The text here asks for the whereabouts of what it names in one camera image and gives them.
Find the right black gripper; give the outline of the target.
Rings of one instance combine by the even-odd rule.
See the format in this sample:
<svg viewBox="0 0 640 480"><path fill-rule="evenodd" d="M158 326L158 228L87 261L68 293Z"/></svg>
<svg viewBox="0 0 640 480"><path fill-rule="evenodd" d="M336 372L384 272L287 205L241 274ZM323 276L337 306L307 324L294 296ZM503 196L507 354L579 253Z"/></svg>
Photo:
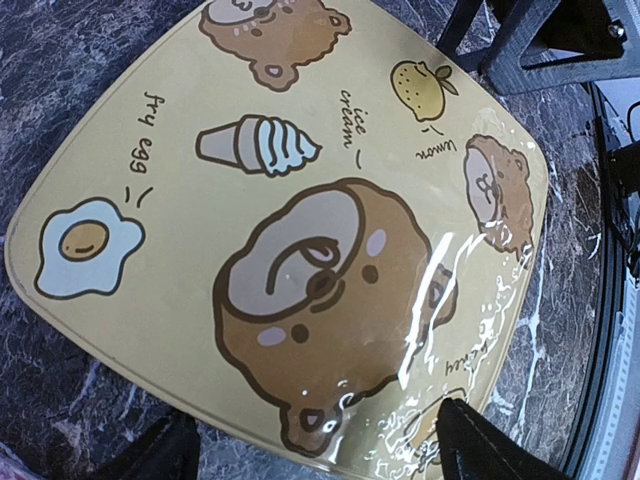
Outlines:
<svg viewBox="0 0 640 480"><path fill-rule="evenodd" d="M458 53L480 10L493 34ZM436 47L500 94L639 74L637 1L457 1Z"/></svg>

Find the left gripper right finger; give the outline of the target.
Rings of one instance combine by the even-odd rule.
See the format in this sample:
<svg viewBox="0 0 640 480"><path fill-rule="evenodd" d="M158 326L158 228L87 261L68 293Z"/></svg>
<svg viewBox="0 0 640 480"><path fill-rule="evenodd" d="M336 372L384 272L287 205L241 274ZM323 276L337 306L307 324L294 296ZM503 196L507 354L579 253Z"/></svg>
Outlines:
<svg viewBox="0 0 640 480"><path fill-rule="evenodd" d="M447 398L436 422L446 480L565 479L567 476L520 448L460 399Z"/></svg>

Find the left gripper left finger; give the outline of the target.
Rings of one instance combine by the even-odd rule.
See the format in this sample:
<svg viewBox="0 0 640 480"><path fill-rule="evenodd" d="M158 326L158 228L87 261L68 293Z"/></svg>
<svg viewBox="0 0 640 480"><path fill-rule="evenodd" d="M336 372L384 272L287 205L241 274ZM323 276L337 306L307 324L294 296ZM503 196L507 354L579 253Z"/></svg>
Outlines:
<svg viewBox="0 0 640 480"><path fill-rule="evenodd" d="M87 479L196 480L200 435L193 417L168 412Z"/></svg>

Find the bear printed tin lid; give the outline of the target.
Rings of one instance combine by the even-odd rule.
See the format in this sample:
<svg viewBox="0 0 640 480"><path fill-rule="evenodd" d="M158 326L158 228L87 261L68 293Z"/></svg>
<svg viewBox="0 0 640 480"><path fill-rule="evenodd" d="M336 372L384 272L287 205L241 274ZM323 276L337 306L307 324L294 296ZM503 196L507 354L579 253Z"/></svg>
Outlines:
<svg viewBox="0 0 640 480"><path fill-rule="evenodd" d="M548 192L531 135L370 1L210 1L13 217L21 299L127 379L352 479L438 479L483 410Z"/></svg>

